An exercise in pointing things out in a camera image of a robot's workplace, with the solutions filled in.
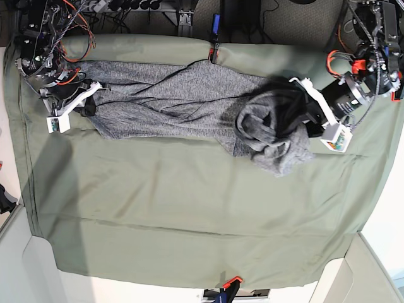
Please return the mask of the right orange black clamp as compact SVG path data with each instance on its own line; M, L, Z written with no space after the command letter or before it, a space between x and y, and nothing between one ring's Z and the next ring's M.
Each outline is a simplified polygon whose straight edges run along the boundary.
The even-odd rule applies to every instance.
M403 100L403 97L404 97L404 90L403 88L401 88L391 94L391 101L400 102L401 100Z

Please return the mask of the white power strip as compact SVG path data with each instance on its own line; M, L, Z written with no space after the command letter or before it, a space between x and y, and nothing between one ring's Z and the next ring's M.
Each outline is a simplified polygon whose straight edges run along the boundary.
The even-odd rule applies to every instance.
M84 13L102 13L108 7L108 2L105 0L88 1L83 7Z

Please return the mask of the aluminium frame bracket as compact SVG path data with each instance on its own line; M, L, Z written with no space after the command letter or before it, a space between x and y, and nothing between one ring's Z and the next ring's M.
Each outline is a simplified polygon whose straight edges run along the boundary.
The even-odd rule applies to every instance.
M177 14L178 26L177 34L179 37L193 36L193 12L179 11Z

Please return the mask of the green table cloth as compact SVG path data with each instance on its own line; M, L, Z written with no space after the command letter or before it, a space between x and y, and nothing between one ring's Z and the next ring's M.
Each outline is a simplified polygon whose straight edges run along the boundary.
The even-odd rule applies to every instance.
M46 109L4 55L4 97L28 226L68 273L171 287L301 286L345 255L398 155L403 104L376 101L346 153L275 177L215 140L105 140L90 121L49 134Z

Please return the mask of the grey heathered T-shirt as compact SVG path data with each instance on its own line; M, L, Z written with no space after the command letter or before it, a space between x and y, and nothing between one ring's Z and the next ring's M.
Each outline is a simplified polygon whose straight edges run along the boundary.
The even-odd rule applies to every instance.
M94 95L91 122L110 140L200 137L234 157L284 176L312 160L304 123L285 138L275 131L275 104L263 78L196 61L187 66L83 61L86 75L107 88Z

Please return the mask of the black power adapter right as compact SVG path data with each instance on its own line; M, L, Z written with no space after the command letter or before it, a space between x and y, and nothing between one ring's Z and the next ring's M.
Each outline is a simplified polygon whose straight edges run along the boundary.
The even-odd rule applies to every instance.
M244 0L242 2L242 19L244 23L256 24L261 13L260 0Z

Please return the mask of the black power adapter left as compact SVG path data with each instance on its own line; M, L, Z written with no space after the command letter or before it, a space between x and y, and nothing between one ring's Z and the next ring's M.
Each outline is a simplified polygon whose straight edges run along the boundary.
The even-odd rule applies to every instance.
M224 28L234 28L239 19L239 1L220 1L221 20Z

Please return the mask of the bottom orange black clamp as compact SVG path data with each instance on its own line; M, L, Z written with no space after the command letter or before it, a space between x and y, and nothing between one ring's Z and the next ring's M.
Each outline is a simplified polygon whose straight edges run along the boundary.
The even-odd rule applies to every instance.
M231 280L223 284L218 295L215 297L214 303L232 303L237 292L240 289L240 284L243 279L240 276L235 276Z

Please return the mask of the black power adapter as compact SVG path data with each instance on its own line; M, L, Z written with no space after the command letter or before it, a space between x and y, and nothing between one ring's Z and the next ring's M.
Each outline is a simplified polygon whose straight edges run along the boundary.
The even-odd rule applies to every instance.
M220 1L221 20L224 28L234 28L239 19L239 1Z
M260 0L244 0L242 2L242 19L244 23L256 24L261 13Z

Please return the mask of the orange black clamp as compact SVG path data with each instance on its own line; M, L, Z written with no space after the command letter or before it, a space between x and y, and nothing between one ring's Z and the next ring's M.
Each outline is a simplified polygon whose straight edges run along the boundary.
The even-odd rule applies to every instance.
M403 88L401 88L391 94L391 101L400 102L401 100L403 100L403 97L404 97L404 90Z
M223 284L218 295L215 297L214 303L232 303L237 292L240 289L240 284L243 279L240 276L235 276L231 280Z

